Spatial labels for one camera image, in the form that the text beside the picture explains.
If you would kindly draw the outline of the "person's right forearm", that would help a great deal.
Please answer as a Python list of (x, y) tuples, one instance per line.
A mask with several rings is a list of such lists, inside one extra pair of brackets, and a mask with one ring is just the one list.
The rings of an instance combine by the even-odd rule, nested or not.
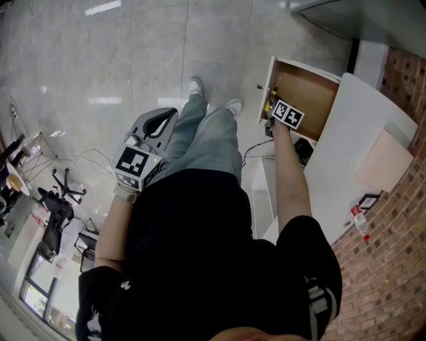
[(291, 219), (311, 216), (312, 210), (308, 184), (287, 126), (278, 123), (272, 133), (276, 162), (278, 230), (282, 231)]

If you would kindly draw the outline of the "wooden white drawer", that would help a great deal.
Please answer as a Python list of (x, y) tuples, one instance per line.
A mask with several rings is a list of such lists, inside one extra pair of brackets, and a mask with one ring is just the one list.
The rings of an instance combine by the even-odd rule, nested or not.
[(292, 60), (271, 57), (266, 84), (256, 122), (265, 123), (266, 102), (277, 87), (277, 96), (304, 113), (296, 136), (316, 144), (335, 101), (341, 77), (319, 68)]

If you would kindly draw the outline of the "person's right white shoe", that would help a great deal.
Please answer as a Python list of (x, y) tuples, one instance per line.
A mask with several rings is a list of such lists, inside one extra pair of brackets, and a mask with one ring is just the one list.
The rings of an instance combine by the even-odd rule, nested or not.
[(244, 108), (244, 102), (242, 99), (236, 98), (232, 99), (225, 106), (225, 109), (230, 111), (234, 117), (237, 117)]

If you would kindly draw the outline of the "small black frame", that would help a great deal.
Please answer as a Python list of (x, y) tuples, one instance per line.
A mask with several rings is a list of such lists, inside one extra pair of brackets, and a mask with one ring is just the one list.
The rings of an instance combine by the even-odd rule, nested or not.
[(379, 200), (379, 194), (365, 194), (359, 201), (358, 205), (361, 210), (370, 210)]

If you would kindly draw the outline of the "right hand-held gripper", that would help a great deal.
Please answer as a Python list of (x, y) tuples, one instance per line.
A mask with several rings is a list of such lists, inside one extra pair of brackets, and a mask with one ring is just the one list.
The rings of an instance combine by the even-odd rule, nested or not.
[(276, 122), (287, 126), (289, 130), (296, 131), (304, 118), (303, 112), (281, 99), (275, 101), (273, 105), (268, 102), (268, 107), (265, 108), (265, 111), (268, 117), (265, 124), (265, 133), (268, 137), (273, 137), (272, 130)]

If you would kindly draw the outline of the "black box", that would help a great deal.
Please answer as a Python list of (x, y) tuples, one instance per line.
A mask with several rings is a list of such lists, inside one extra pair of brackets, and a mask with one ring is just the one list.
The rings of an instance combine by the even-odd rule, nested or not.
[(294, 149), (299, 158), (300, 164), (305, 167), (314, 151), (314, 148), (306, 139), (299, 138), (294, 144)]

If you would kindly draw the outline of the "white desk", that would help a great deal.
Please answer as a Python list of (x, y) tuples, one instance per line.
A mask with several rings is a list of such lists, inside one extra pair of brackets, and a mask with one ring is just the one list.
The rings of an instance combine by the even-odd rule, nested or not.
[(417, 124), (379, 91), (352, 74), (341, 83), (329, 117), (304, 168), (313, 217), (329, 243), (353, 224), (350, 208), (382, 191), (359, 183), (358, 168), (385, 129), (407, 150)]

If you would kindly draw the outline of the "person's grey jeans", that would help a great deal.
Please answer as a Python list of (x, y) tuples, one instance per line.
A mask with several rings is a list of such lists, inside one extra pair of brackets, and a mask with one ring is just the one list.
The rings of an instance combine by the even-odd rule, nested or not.
[(190, 95), (166, 149), (167, 160), (158, 177), (186, 169), (227, 172), (242, 180), (237, 121), (230, 107), (207, 113), (207, 101)]

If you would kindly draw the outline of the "person's black shirt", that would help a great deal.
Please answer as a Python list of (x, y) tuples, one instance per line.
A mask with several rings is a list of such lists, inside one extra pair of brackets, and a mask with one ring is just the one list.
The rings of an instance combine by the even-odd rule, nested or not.
[(297, 216), (255, 240), (236, 177), (187, 169), (143, 190), (122, 270), (79, 277), (77, 341), (209, 341), (231, 328), (321, 338), (341, 270), (319, 223)]

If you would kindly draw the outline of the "black office chair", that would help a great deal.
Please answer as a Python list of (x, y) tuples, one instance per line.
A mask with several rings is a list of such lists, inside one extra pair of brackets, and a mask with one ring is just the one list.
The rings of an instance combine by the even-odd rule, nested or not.
[(64, 229), (74, 219), (74, 208), (72, 204), (65, 199), (69, 197), (74, 203), (81, 204), (82, 197), (86, 195), (87, 190), (72, 190), (69, 187), (68, 177), (69, 169), (65, 169), (64, 181), (61, 182), (56, 176), (57, 170), (52, 170), (52, 177), (57, 183), (56, 192), (45, 190), (42, 187), (37, 189), (41, 198), (37, 202), (50, 212), (49, 220), (41, 241), (37, 245), (38, 254), (48, 263), (52, 263), (59, 255), (61, 249), (61, 239)]

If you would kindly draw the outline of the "white box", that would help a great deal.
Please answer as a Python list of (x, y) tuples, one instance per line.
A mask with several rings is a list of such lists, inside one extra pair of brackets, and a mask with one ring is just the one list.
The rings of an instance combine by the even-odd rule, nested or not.
[(385, 129), (356, 172), (359, 183), (391, 192), (413, 161), (413, 155)]

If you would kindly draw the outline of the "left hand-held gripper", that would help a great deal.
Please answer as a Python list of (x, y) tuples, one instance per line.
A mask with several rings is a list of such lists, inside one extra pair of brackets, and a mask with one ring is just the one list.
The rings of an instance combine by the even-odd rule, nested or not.
[(167, 153), (178, 110), (165, 107), (149, 111), (137, 118), (112, 158), (116, 181), (138, 192), (159, 172)]

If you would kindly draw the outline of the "person's left forearm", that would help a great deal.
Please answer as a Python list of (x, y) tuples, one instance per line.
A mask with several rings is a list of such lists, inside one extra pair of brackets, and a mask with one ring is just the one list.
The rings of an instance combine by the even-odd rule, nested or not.
[(97, 240), (95, 267), (107, 266), (122, 272), (133, 208), (133, 203), (115, 194)]

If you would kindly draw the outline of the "window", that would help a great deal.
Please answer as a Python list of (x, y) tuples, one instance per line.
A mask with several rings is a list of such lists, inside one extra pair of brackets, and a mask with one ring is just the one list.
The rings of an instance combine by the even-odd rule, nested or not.
[(79, 274), (80, 266), (73, 260), (50, 263), (35, 253), (19, 293), (38, 319), (70, 341), (76, 340)]

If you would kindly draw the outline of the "yellow black screwdriver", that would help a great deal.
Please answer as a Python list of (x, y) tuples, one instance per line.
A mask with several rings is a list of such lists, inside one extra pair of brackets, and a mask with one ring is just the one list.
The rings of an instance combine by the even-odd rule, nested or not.
[(277, 95), (280, 81), (281, 81), (281, 78), (278, 79), (278, 82), (276, 83), (276, 85), (272, 89), (270, 89), (268, 93), (266, 104), (264, 107), (264, 110), (266, 113), (269, 113), (276, 106), (277, 102), (280, 100), (280, 97)]

